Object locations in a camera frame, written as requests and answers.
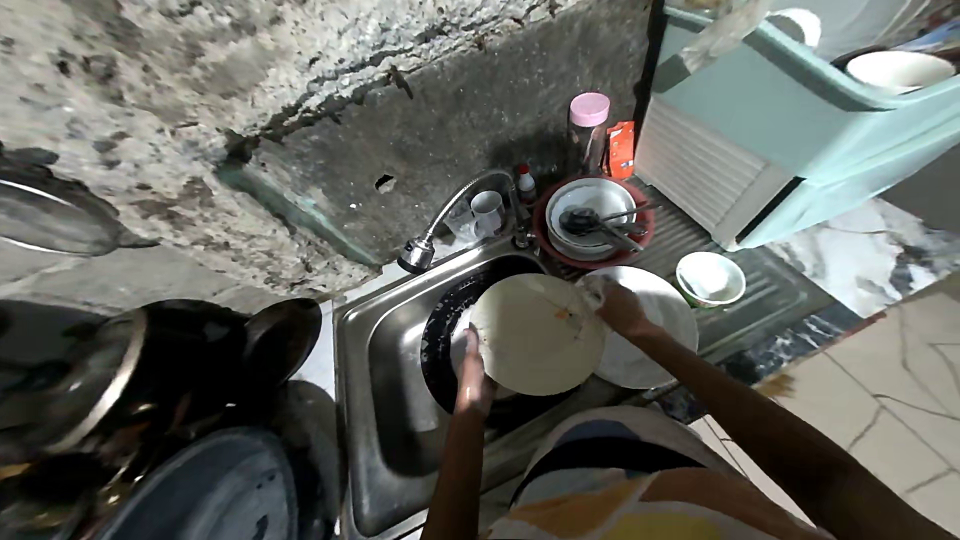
tiled floor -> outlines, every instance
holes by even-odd
[[[960,536],[960,275],[780,374],[773,399]],[[800,509],[711,417],[692,425],[767,495]]]

dirty plate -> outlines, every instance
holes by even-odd
[[[693,310],[677,289],[663,278],[633,266],[611,266],[583,276],[578,285],[591,277],[609,277],[636,294],[652,323],[664,327],[678,343],[696,352],[700,341]],[[673,376],[620,334],[607,336],[597,377],[625,388],[646,389],[663,386]]]

white bowl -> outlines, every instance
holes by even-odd
[[[698,307],[716,307],[740,300],[747,277],[732,260],[713,252],[698,251],[677,263],[677,282],[688,301]]]
[[[956,73],[953,64],[924,53],[878,51],[847,63],[857,81],[889,94],[903,94],[945,81]]]
[[[560,253],[574,260],[603,260],[605,258],[610,258],[617,251],[615,247],[609,244],[588,247],[571,246],[570,244],[564,242],[562,238],[553,234],[553,231],[547,230],[546,233],[549,237],[550,245],[556,248],[556,250]]]
[[[574,236],[560,226],[560,216],[570,208],[589,208],[601,217],[635,209],[636,203],[630,191],[616,182],[605,178],[581,178],[560,189],[550,197],[546,204],[547,230],[562,239],[567,245],[579,247],[610,247],[603,233],[590,233]],[[611,223],[632,223],[636,215],[631,214],[611,220]]]

stack of plates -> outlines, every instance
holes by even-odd
[[[550,243],[561,254],[575,260],[603,260],[611,257],[617,247],[611,245],[603,233],[574,236],[560,226],[565,210],[589,208],[603,217],[636,208],[633,196],[622,185],[604,178],[582,178],[564,185],[550,197],[546,205],[546,226]],[[635,214],[618,217],[610,223],[631,223]]]

white dish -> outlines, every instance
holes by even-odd
[[[693,310],[669,282],[633,266],[611,266],[590,272],[577,284],[584,286],[584,281],[591,276],[608,276],[634,291],[652,323],[662,326],[678,343],[696,352],[700,333]],[[656,388],[673,380],[659,364],[614,331],[607,335],[600,366],[594,373],[603,380],[634,389]]]
[[[543,274],[519,274],[487,289],[470,314],[484,370],[517,393],[549,396],[586,380],[607,329],[583,291]]]
[[[732,260],[713,252],[698,251],[677,263],[677,282],[698,307],[717,307],[740,300],[747,277]]]
[[[546,234],[550,240],[550,245],[574,260],[603,260],[616,253],[616,248],[609,244],[591,247],[571,246],[553,234],[553,231],[547,230]]]
[[[945,81],[956,70],[950,62],[925,53],[877,51],[849,61],[847,73],[884,92],[903,94]]]
[[[581,178],[560,189],[546,204],[547,229],[570,246],[597,247],[610,245],[603,233],[574,236],[560,226],[560,216],[570,208],[593,209],[601,217],[635,209],[634,197],[625,187],[605,178]],[[618,217],[611,223],[632,223],[635,215]]]

